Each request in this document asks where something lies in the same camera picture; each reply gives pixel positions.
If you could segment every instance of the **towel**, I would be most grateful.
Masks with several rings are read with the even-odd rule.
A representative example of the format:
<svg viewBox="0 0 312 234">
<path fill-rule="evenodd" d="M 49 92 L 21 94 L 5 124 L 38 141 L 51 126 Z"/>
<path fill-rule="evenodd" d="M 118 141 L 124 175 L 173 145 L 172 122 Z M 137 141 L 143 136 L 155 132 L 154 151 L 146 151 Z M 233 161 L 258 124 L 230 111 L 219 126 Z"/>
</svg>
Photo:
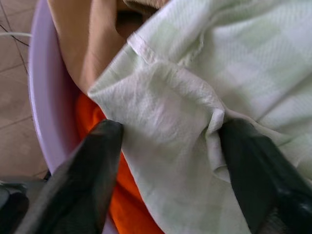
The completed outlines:
<svg viewBox="0 0 312 234">
<path fill-rule="evenodd" d="M 142 23 L 122 0 L 48 0 L 67 71 L 79 89 L 89 86 Z M 160 7 L 165 0 L 146 0 Z"/>
<path fill-rule="evenodd" d="M 79 95 L 75 112 L 81 139 L 84 139 L 96 124 L 106 118 L 101 109 L 84 94 Z M 120 157 L 109 212 L 119 234 L 163 233 L 144 205 L 123 154 Z"/>
<path fill-rule="evenodd" d="M 172 0 L 93 84 L 164 233 L 249 233 L 216 133 L 227 118 L 249 119 L 312 178 L 311 21 L 306 0 Z"/>
</svg>

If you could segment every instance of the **wrinkled fabric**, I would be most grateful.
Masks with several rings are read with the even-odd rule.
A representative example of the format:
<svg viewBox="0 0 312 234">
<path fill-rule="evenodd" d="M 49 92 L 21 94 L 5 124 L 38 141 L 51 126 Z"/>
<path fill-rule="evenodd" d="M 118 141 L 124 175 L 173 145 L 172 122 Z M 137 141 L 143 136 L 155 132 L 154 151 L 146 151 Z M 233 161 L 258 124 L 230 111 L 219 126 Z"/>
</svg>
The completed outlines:
<svg viewBox="0 0 312 234">
<path fill-rule="evenodd" d="M 106 119 L 99 106 L 84 94 L 78 97 L 75 111 L 81 139 L 84 139 L 97 123 Z M 109 212 L 119 234 L 163 233 L 144 205 L 123 154 L 120 157 Z"/>
<path fill-rule="evenodd" d="M 127 6 L 145 15 L 152 15 L 168 1 L 169 0 L 124 0 Z"/>
<path fill-rule="evenodd" d="M 134 12 L 145 9 L 151 15 L 165 2 L 127 1 L 133 10 L 122 0 L 48 0 L 64 63 L 82 92 L 87 92 L 127 37 L 142 25 L 142 16 Z"/>
<path fill-rule="evenodd" d="M 311 20 L 305 0 L 173 0 L 91 87 L 124 124 L 123 153 L 164 233 L 249 233 L 226 182 L 227 118 L 248 119 L 312 178 Z"/>
</svg>

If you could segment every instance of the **floor tile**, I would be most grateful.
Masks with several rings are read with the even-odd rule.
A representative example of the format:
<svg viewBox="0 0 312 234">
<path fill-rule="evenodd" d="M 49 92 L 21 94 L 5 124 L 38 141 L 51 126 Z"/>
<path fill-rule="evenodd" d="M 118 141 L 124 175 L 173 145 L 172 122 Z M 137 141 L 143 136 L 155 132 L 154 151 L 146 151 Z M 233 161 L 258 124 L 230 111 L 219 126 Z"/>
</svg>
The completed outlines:
<svg viewBox="0 0 312 234">
<path fill-rule="evenodd" d="M 47 169 L 31 118 L 0 129 L 0 176 L 33 176 Z"/>
<path fill-rule="evenodd" d="M 35 10 L 32 9 L 8 16 L 7 18 L 9 20 L 9 24 L 11 26 L 12 31 L 30 33 L 34 12 Z M 28 37 L 17 37 L 17 38 L 29 44 L 30 39 Z"/>
<path fill-rule="evenodd" d="M 1 0 L 7 16 L 34 9 L 38 0 Z"/>
<path fill-rule="evenodd" d="M 24 65 L 0 72 L 0 128 L 31 114 Z"/>
<path fill-rule="evenodd" d="M 3 10 L 0 6 L 0 24 L 10 31 Z M 0 37 L 0 71 L 22 64 L 19 50 L 12 37 Z"/>
<path fill-rule="evenodd" d="M 4 26 L 5 28 L 8 27 L 8 23 L 6 21 L 6 18 L 5 18 L 5 15 L 4 15 L 4 11 L 3 11 L 1 5 L 0 5 L 0 24 L 2 26 Z"/>
</svg>

